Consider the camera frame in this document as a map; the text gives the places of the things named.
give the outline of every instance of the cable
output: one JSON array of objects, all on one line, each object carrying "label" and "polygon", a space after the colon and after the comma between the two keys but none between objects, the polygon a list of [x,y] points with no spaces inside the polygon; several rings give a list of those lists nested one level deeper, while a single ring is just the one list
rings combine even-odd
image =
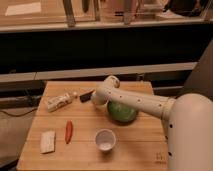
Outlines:
[{"label": "cable", "polygon": [[15,114],[8,113],[8,112],[6,112],[5,110],[0,110],[0,112],[3,113],[3,114],[5,114],[5,115],[8,115],[8,116],[10,116],[10,117],[21,117],[21,116],[25,116],[25,115],[27,115],[27,114],[29,114],[29,113],[35,111],[35,110],[37,110],[37,108],[34,108],[34,109],[32,109],[32,110],[30,110],[30,111],[28,111],[28,112],[26,112],[26,113],[21,113],[21,114],[19,114],[19,115],[15,115]]}]

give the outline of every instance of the red chili pepper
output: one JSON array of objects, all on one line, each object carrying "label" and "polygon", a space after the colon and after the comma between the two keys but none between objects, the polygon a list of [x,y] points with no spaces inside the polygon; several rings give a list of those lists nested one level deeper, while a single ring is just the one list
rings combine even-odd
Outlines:
[{"label": "red chili pepper", "polygon": [[66,144],[69,144],[71,137],[72,137],[73,125],[72,121],[67,121],[66,125],[66,133],[65,133],[65,141]]}]

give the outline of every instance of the wood grain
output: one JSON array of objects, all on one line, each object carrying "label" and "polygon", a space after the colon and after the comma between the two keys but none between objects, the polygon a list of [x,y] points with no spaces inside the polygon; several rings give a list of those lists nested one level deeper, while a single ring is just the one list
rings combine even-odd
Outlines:
[{"label": "wood grain", "polygon": [[[17,169],[24,170],[111,170],[111,171],[166,171],[167,145],[161,121],[140,112],[129,124],[112,121],[105,107],[95,108],[88,101],[79,99],[48,113],[45,102],[48,98],[76,91],[79,95],[94,90],[100,82],[55,82],[47,83],[33,120]],[[124,90],[153,94],[149,82],[122,82]],[[65,143],[66,122],[73,122],[70,144]],[[99,129],[114,131],[117,143],[113,151],[101,153],[94,142]],[[41,133],[56,131],[56,151],[40,153]]]}]

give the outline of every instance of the small white bowl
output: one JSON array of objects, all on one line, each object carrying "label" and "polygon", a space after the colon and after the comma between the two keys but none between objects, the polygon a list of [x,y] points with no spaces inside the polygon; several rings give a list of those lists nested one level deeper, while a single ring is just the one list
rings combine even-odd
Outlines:
[{"label": "small white bowl", "polygon": [[108,152],[114,148],[116,136],[110,129],[101,129],[95,135],[95,143],[99,150]]}]

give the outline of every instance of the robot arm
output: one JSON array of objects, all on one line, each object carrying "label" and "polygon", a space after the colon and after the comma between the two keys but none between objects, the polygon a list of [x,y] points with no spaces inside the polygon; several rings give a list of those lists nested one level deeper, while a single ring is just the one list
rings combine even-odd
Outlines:
[{"label": "robot arm", "polygon": [[168,171],[213,170],[213,104],[199,94],[170,99],[119,90],[119,80],[109,76],[91,100],[123,103],[168,122]]},{"label": "robot arm", "polygon": [[100,100],[97,102],[97,97],[102,97],[102,104],[107,100],[119,102],[166,121],[175,102],[172,98],[124,91],[104,84],[93,93],[91,99],[94,104],[100,102]]}]

